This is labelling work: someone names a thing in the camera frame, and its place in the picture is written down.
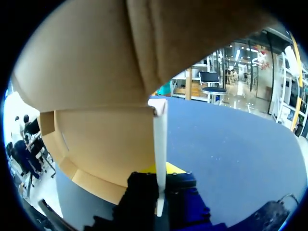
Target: ceiling light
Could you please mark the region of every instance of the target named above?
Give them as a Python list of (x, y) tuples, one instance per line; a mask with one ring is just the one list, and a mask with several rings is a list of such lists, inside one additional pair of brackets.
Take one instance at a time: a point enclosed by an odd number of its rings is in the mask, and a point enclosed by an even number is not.
[(237, 50), (237, 51), (236, 51), (236, 56), (235, 56), (235, 60), (236, 60), (236, 61), (239, 59), (240, 53), (241, 53), (240, 50)]

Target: black cable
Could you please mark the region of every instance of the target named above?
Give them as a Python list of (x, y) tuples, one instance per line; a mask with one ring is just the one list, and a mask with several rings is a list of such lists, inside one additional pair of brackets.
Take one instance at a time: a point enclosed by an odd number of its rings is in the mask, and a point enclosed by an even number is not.
[(296, 198), (292, 193), (289, 193), (289, 194), (283, 196), (283, 197), (278, 201), (278, 203), (283, 203), (283, 199), (286, 198), (286, 197), (292, 197), (292, 198), (295, 200), (297, 206), (299, 205), (299, 202), (298, 202), (297, 198)]

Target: black chair backrest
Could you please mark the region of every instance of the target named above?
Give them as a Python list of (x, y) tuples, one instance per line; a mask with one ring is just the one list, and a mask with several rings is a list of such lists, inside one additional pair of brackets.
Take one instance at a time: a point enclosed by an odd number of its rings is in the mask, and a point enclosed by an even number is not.
[(217, 72), (199, 72), (201, 82), (219, 82)]
[(28, 123), (25, 126), (24, 133), (29, 133), (31, 135), (37, 134), (39, 132), (39, 125), (38, 120), (35, 119), (31, 123)]

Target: white plastic strip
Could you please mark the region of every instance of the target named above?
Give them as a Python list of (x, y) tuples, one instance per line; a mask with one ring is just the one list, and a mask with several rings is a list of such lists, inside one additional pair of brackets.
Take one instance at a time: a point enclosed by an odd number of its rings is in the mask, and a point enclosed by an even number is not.
[(156, 178), (159, 192), (156, 213), (158, 217), (161, 217), (165, 202), (167, 176), (167, 100), (150, 99), (148, 104), (154, 106), (157, 110), (157, 116), (154, 117), (153, 121)]

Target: yellow object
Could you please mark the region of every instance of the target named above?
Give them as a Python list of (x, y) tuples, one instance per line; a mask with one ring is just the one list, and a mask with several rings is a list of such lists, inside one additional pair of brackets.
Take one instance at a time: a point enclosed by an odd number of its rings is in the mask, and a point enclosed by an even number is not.
[[(166, 162), (166, 169), (167, 169), (167, 174), (186, 173), (184, 170), (170, 164), (169, 162)], [(156, 173), (156, 167), (155, 167), (155, 165), (152, 165), (148, 169), (141, 171), (141, 173)]]
[[(297, 65), (298, 65), (298, 71), (299, 71), (299, 87), (302, 88), (303, 87), (303, 72), (302, 72), (302, 62), (300, 61), (300, 56), (299, 56), (299, 51), (298, 51), (298, 47), (297, 47), (297, 43), (295, 41), (295, 38), (293, 37), (293, 35), (290, 33), (292, 41), (293, 41), (293, 45), (294, 45), (294, 51), (295, 51), (295, 56), (297, 59)], [(297, 119), (298, 119), (298, 114), (299, 114), (299, 109), (300, 109), (300, 105), (301, 105), (302, 99), (300, 98), (300, 95), (297, 97), (297, 102), (296, 102), (296, 108), (295, 108), (295, 113), (294, 113), (294, 120), (293, 120), (293, 124), (291, 127), (291, 131), (294, 130)]]

